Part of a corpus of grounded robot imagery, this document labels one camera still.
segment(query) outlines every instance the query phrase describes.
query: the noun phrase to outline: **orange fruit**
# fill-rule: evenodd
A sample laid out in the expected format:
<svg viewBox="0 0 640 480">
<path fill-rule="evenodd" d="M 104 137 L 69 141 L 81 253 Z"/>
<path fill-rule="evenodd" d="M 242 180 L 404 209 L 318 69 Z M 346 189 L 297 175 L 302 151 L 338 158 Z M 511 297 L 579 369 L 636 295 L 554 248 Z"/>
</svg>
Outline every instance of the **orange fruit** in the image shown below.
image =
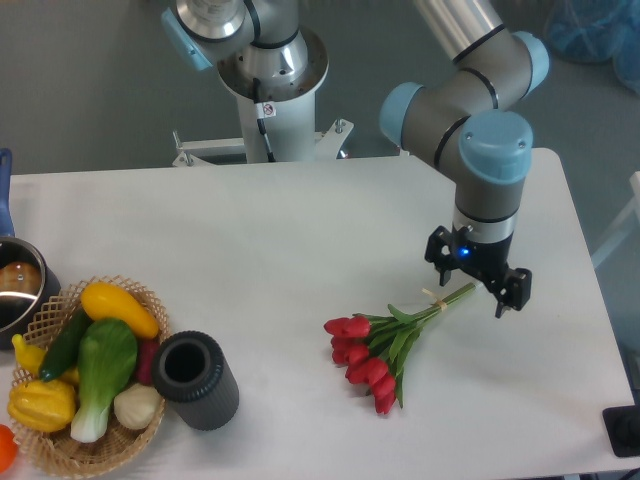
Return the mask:
<svg viewBox="0 0 640 480">
<path fill-rule="evenodd" d="M 18 446 L 13 443 L 13 432 L 6 425 L 0 425 L 0 473 L 9 469 L 18 454 Z"/>
</svg>

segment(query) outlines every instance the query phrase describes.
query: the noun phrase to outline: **wicker basket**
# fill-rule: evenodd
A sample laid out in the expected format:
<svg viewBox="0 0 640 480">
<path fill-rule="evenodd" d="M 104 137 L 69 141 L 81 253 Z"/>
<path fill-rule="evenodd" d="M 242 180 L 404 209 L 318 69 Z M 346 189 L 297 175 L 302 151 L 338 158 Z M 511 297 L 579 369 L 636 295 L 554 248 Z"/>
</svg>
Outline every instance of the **wicker basket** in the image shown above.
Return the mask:
<svg viewBox="0 0 640 480">
<path fill-rule="evenodd" d="M 79 306 L 84 288 L 98 281 L 119 285 L 131 293 L 158 321 L 160 342 L 170 336 L 166 310 L 153 292 L 128 278 L 94 277 L 71 285 L 67 290 L 62 290 L 59 296 L 51 297 L 29 324 L 28 332 L 24 335 L 26 343 L 48 348 Z M 18 367 L 13 372 L 12 385 L 32 379 L 29 372 Z M 36 467 L 58 477 L 89 478 L 114 470 L 138 455 L 155 435 L 164 408 L 163 399 L 149 426 L 139 431 L 123 427 L 111 413 L 107 433 L 90 444 L 73 440 L 69 435 L 69 427 L 60 432 L 42 433 L 13 422 L 12 429 L 20 451 Z"/>
</svg>

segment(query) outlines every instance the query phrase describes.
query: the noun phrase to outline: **cable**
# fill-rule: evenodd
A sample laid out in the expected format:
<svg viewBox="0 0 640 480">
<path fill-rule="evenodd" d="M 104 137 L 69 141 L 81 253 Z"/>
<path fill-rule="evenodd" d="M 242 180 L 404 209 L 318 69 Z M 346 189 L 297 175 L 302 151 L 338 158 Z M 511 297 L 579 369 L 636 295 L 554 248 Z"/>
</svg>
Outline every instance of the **cable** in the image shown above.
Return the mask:
<svg viewBox="0 0 640 480">
<path fill-rule="evenodd" d="M 260 88 L 260 79 L 253 79 L 253 103 L 258 104 L 260 100 L 258 99 L 258 89 Z M 267 135 L 267 127 L 264 124 L 264 118 L 258 118 L 258 131 L 262 138 L 264 139 L 264 148 L 267 151 L 267 161 L 269 163 L 274 163 L 276 161 L 276 157 L 273 154 L 273 150 L 271 149 L 271 142 L 269 142 L 269 136 Z"/>
</svg>

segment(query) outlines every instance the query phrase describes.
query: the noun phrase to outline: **metal pot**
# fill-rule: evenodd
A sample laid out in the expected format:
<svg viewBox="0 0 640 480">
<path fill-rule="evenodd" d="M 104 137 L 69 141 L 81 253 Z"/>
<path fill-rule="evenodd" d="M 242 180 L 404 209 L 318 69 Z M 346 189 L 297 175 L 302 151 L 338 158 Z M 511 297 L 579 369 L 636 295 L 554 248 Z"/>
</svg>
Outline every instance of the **metal pot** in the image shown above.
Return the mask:
<svg viewBox="0 0 640 480">
<path fill-rule="evenodd" d="M 42 254 L 15 238 L 9 213 L 11 152 L 0 149 L 0 350 L 12 348 L 11 337 L 24 333 L 36 312 L 60 282 Z"/>
</svg>

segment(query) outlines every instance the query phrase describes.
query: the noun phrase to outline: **artificial vegetable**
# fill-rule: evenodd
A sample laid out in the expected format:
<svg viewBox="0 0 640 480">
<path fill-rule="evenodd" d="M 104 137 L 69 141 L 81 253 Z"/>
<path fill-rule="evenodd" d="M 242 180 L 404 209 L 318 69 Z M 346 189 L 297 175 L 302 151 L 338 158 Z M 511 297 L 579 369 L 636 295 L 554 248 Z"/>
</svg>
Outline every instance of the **artificial vegetable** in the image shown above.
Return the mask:
<svg viewBox="0 0 640 480">
<path fill-rule="evenodd" d="M 35 345 L 28 345 L 22 335 L 19 334 L 11 337 L 11 343 L 13 343 L 13 348 L 16 353 L 16 362 L 18 362 L 18 365 L 20 365 L 34 377 L 37 377 L 38 371 L 40 370 L 40 365 L 42 364 L 42 360 L 44 359 L 46 352 L 42 348 L 36 347 Z M 60 377 L 60 380 L 72 385 L 78 385 L 78 383 L 80 382 L 78 369 L 76 367 L 69 368 Z"/>
<path fill-rule="evenodd" d="M 156 319 L 124 288 L 111 283 L 96 282 L 88 285 L 80 295 L 82 308 L 92 320 L 119 318 L 134 335 L 151 340 L 158 335 Z"/>
<path fill-rule="evenodd" d="M 25 427 L 57 432 L 71 423 L 76 413 L 75 391 L 61 380 L 21 383 L 9 392 L 7 412 Z"/>
<path fill-rule="evenodd" d="M 0 425 L 0 473 L 9 470 L 18 455 L 18 445 L 13 441 L 13 432 L 6 425 Z"/>
<path fill-rule="evenodd" d="M 144 340 L 138 347 L 138 366 L 136 367 L 136 380 L 143 385 L 151 385 L 151 365 L 153 356 L 158 351 L 160 344 L 154 340 Z"/>
<path fill-rule="evenodd" d="M 91 325 L 91 319 L 82 308 L 76 310 L 58 336 L 49 346 L 38 369 L 38 378 L 49 382 L 60 377 L 76 364 L 80 340 Z"/>
<path fill-rule="evenodd" d="M 80 341 L 80 409 L 71 423 L 71 438 L 91 443 L 107 431 L 111 402 L 124 389 L 136 366 L 138 342 L 122 320 L 93 323 Z"/>
<path fill-rule="evenodd" d="M 120 424 L 131 430 L 147 428 L 162 397 L 153 387 L 133 384 L 113 401 L 113 412 Z"/>
</svg>

